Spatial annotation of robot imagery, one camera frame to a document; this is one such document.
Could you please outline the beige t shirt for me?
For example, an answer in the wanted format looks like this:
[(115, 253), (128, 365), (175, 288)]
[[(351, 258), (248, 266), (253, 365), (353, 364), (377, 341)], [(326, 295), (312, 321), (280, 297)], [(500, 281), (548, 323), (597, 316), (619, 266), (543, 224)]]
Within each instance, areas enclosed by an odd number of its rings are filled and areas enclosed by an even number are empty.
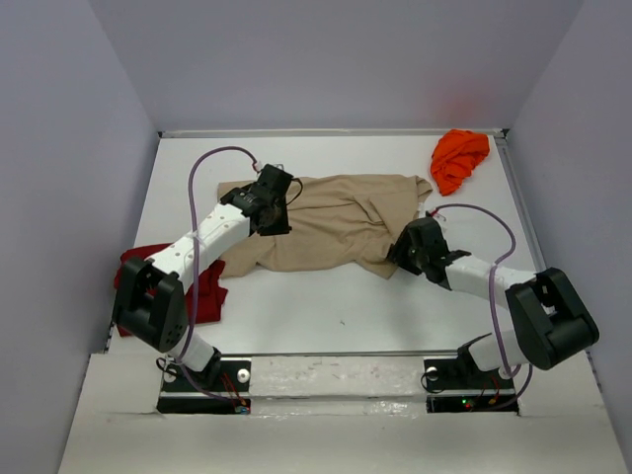
[(356, 263), (389, 279), (396, 271), (386, 260), (390, 246), (433, 192), (419, 176), (337, 175), (301, 182), (289, 189), (301, 193), (287, 207), (291, 231), (255, 234), (225, 252), (223, 277), (243, 277), (257, 267), (289, 273)]

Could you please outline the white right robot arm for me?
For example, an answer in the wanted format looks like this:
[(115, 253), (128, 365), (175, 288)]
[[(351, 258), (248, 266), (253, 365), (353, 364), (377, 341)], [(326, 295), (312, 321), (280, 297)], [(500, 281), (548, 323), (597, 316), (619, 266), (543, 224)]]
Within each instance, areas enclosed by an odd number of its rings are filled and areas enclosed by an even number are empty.
[(450, 369), (464, 386), (480, 385), (494, 370), (509, 377), (525, 364), (549, 370), (599, 340), (593, 316), (563, 271), (518, 271), (450, 250), (430, 216), (404, 228), (387, 260), (446, 290), (489, 302), (493, 332), (459, 347)]

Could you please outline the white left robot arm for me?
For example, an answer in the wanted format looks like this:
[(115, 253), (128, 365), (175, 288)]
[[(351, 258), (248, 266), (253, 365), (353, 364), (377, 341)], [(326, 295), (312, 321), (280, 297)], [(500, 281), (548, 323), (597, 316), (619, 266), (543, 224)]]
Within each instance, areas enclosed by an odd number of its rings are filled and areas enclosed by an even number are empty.
[(205, 269), (251, 235), (289, 233), (286, 194), (293, 181), (283, 169), (267, 165), (255, 182), (221, 197), (191, 232), (157, 253), (121, 265), (114, 323), (178, 361), (195, 389), (216, 383), (221, 353), (194, 334), (186, 295), (199, 285)]

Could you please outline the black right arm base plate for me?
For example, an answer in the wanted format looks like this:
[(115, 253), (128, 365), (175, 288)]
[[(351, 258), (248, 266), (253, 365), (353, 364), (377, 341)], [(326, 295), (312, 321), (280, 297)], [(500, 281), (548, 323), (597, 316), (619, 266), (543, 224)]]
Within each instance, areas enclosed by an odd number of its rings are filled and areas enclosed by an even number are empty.
[(420, 383), (429, 414), (518, 412), (513, 381), (501, 378), (496, 371), (478, 368), (471, 374), (459, 374), (453, 358), (425, 359)]

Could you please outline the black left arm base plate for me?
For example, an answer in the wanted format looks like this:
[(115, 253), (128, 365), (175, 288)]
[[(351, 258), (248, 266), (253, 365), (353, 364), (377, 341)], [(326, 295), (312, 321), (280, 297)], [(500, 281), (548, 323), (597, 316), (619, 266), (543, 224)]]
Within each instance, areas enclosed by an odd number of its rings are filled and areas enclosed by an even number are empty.
[(167, 357), (156, 359), (162, 372), (157, 410), (171, 415), (249, 415), (252, 360), (229, 356), (222, 360), (210, 385), (197, 381), (197, 390), (182, 374), (181, 367)]

